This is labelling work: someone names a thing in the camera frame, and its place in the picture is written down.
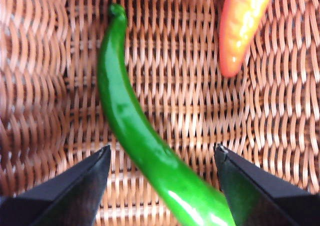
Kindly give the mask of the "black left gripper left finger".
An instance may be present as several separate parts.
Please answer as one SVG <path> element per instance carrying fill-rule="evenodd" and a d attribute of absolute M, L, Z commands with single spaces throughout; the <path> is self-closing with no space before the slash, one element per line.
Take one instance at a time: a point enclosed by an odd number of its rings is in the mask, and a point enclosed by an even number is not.
<path fill-rule="evenodd" d="M 91 226 L 106 189 L 105 146 L 56 177 L 15 197 L 0 198 L 2 226 Z"/>

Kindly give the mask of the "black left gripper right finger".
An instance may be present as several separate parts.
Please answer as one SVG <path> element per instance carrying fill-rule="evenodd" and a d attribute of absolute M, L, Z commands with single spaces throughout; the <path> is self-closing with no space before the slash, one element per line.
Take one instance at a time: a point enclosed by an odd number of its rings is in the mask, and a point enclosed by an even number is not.
<path fill-rule="evenodd" d="M 320 196 L 257 167 L 218 143 L 217 175 L 237 226 L 318 226 Z"/>

